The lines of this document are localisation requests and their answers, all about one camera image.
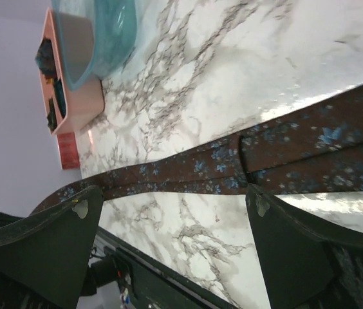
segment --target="flower pattern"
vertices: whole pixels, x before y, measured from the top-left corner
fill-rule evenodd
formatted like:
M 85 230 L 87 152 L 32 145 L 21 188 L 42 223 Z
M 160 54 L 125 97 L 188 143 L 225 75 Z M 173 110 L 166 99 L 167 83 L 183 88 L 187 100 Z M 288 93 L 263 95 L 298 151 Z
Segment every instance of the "flower pattern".
M 89 185 L 110 200 L 158 191 L 244 194 L 248 182 L 272 194 L 363 191 L 363 86 L 163 160 L 72 183 L 35 212 Z

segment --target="dark cloth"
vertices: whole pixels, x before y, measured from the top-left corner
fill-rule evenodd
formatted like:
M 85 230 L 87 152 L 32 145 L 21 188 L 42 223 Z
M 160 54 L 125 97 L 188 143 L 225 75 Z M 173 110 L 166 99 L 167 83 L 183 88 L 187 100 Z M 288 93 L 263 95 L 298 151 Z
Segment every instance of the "dark cloth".
M 157 162 L 71 183 L 34 212 L 89 185 L 111 200 L 143 192 L 244 194 L 247 182 L 273 194 L 363 191 L 363 86 Z

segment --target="blue plastic container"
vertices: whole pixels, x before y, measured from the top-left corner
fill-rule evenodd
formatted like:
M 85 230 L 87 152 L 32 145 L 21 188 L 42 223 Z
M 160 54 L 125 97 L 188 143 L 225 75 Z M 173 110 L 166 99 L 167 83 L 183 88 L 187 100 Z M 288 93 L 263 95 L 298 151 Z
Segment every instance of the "blue plastic container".
M 103 79 L 133 51 L 135 0 L 51 0 L 67 87 Z

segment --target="table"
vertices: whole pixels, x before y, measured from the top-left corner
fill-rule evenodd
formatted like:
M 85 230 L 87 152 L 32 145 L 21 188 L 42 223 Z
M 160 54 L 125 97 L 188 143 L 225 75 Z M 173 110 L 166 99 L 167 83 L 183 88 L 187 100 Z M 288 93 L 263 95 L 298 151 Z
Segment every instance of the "table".
M 363 84 L 363 0 L 150 0 L 76 134 L 83 177 L 151 162 Z M 363 232 L 363 192 L 282 196 Z M 100 226 L 239 308 L 269 308 L 244 196 L 147 193 Z

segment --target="red object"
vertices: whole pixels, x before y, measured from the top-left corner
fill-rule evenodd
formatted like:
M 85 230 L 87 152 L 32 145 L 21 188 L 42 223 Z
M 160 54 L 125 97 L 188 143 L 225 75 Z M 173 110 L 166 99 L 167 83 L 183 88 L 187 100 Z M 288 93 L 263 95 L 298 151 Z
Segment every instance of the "red object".
M 80 159 L 74 133 L 57 135 L 62 169 L 79 169 Z

